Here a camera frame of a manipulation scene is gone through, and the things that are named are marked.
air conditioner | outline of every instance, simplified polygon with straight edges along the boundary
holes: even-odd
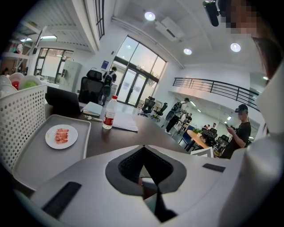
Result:
[[[181,28],[169,17],[166,17],[161,22],[156,21],[155,24],[156,29],[170,41],[176,41],[179,38],[185,36]]]

paper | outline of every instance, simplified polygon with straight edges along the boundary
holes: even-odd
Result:
[[[84,110],[88,112],[92,112],[93,114],[101,115],[103,107],[93,102],[89,102],[84,108],[83,112],[86,113]]]
[[[132,118],[132,114],[116,112],[112,126],[115,128],[138,132],[138,128]]]

white cabinet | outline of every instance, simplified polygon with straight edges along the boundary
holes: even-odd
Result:
[[[77,62],[65,61],[60,77],[59,89],[76,93],[75,89],[81,68],[82,65]]]

white basket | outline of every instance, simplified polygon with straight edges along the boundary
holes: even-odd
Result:
[[[10,173],[24,144],[45,121],[46,90],[40,85],[0,98],[0,158]]]

black pants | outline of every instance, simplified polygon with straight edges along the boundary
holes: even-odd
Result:
[[[170,119],[168,126],[166,127],[167,132],[169,132],[172,127],[178,122],[179,117],[177,115],[174,115],[172,119]]]

